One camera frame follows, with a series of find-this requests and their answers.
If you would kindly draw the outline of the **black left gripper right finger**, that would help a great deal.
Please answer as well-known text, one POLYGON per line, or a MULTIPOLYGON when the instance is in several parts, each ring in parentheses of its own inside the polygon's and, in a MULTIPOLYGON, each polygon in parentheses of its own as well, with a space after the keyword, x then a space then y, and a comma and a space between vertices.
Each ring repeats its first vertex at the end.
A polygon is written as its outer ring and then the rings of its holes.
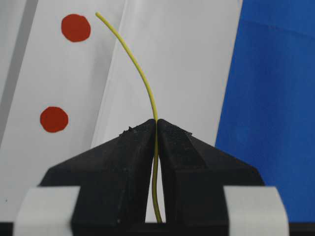
POLYGON ((185 236, 287 236, 277 189, 259 171, 160 119, 166 222, 185 236))

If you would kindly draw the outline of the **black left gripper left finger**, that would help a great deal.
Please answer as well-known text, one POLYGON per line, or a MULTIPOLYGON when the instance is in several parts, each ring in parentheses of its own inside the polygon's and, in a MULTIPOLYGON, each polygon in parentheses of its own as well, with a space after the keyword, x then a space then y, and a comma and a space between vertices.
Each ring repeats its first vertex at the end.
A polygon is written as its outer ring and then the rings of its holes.
POLYGON ((150 119, 47 170, 18 211, 16 236, 111 236, 145 222, 156 123, 150 119))

